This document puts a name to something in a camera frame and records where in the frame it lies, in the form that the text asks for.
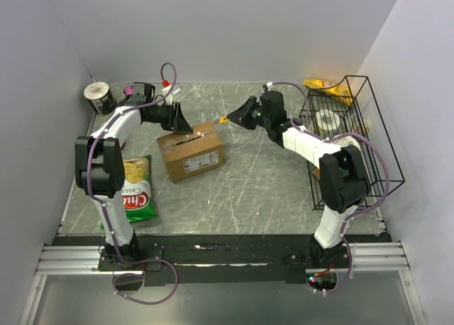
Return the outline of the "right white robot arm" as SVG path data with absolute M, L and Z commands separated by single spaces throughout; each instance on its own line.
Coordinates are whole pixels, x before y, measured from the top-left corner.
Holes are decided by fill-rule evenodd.
M 261 127 L 271 141 L 290 150 L 319 169 L 319 187 L 324 204 L 320 223 L 313 234 L 310 259 L 326 267 L 335 258 L 334 248 L 341 241 L 347 218 L 357 210 L 370 192 L 361 151 L 354 145 L 342 147 L 313 135 L 287 115 L 279 91 L 251 96 L 226 118 L 244 129 Z

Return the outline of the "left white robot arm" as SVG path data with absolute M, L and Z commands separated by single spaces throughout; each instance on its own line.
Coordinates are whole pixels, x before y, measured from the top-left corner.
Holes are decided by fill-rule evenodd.
M 152 84 L 135 82 L 98 131 L 75 141 L 75 182 L 93 201 L 101 217 L 106 234 L 102 256 L 126 270 L 142 260 L 121 196 L 126 181 L 121 146 L 143 123 L 156 123 L 175 133 L 193 131 L 180 104 L 172 98 L 175 87 L 175 83 L 169 84 L 157 96 Z

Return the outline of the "yellow utility knife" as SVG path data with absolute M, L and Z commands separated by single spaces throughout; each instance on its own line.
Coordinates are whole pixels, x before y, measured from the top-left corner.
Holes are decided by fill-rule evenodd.
M 228 123 L 228 122 L 229 122 L 229 118 L 227 118 L 226 116 L 223 116 L 223 117 L 213 121 L 214 125 L 222 124 L 222 123 Z

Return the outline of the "brown cardboard express box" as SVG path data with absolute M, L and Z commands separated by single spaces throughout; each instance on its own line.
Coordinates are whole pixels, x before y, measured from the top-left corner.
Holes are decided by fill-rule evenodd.
M 159 137 L 167 174 L 178 182 L 224 165 L 224 148 L 212 121 L 192 126 L 193 133 Z

